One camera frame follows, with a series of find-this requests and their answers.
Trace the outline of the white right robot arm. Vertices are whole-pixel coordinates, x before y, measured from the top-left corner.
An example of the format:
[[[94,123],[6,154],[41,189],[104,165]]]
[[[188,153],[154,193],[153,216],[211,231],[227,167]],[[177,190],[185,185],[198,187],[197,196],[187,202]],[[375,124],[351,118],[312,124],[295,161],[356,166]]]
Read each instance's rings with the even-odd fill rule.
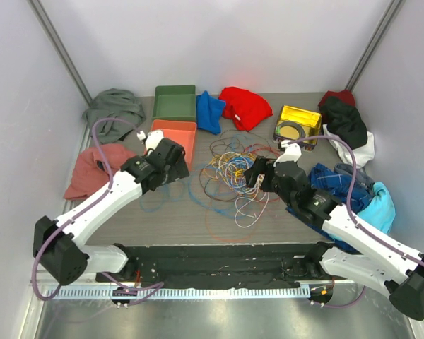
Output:
[[[311,186],[294,161],[258,157],[244,173],[246,185],[275,193],[306,225],[342,239],[358,251],[347,254],[322,244],[305,261],[314,279],[326,274],[352,280],[385,296],[403,315],[424,320],[424,253],[377,230],[329,192]]]

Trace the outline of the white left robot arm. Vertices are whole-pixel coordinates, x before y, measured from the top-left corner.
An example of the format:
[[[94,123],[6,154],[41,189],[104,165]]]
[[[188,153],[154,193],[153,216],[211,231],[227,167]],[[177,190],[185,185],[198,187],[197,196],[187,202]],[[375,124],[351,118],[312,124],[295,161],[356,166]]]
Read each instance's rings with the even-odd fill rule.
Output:
[[[84,273],[108,273],[122,282],[136,273],[135,256],[122,244],[88,246],[86,243],[115,213],[148,191],[189,176],[184,148],[161,138],[147,142],[143,156],[128,159],[111,184],[105,184],[73,210],[56,220],[47,216],[35,224],[33,256],[61,285]]]

